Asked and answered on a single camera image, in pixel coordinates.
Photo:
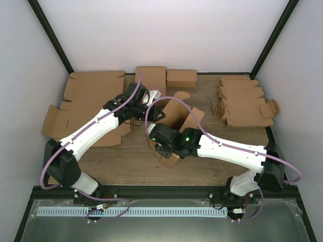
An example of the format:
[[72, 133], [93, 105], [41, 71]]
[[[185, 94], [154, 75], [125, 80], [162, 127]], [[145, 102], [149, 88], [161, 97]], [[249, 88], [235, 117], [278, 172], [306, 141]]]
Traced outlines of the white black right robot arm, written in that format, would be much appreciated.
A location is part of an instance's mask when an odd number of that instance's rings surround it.
[[243, 166], [247, 172], [228, 179], [224, 190], [225, 199], [236, 203], [248, 193], [263, 189], [281, 192], [284, 165], [278, 162], [279, 148], [274, 144], [254, 146], [224, 140], [199, 129], [185, 128], [182, 132], [165, 124], [151, 124], [148, 138], [155, 141], [155, 150], [168, 159], [176, 154], [181, 159], [189, 156], [213, 158]]

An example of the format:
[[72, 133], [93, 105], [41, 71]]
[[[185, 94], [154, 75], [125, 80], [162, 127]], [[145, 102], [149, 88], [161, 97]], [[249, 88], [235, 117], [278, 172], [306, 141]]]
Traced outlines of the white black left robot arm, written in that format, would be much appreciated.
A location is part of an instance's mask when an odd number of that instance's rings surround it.
[[73, 134], [59, 141], [49, 140], [45, 146], [40, 179], [42, 188], [47, 189], [44, 176], [48, 174], [59, 186], [81, 191], [91, 203], [99, 203], [103, 191], [94, 178], [81, 171], [78, 161], [93, 144], [127, 120], [157, 122], [163, 119], [165, 114], [154, 104], [160, 96], [158, 90], [149, 91], [133, 82], [125, 93], [108, 101], [94, 118]]

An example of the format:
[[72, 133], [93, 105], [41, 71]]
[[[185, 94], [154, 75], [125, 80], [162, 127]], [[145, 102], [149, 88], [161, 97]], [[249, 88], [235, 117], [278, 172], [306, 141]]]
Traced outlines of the large cardboard box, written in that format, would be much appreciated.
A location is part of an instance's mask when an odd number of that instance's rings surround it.
[[[168, 127], [180, 132], [184, 131], [185, 128], [198, 128], [192, 114], [179, 101], [170, 99], [167, 105], [163, 108], [163, 112], [165, 113], [166, 117], [158, 121], [158, 123], [165, 124]], [[155, 141], [146, 138], [146, 142], [150, 151], [156, 155], [158, 162], [160, 162], [164, 167], [172, 168], [180, 159], [180, 157], [176, 154], [172, 154], [169, 159], [162, 157], [162, 155], [155, 151]]]

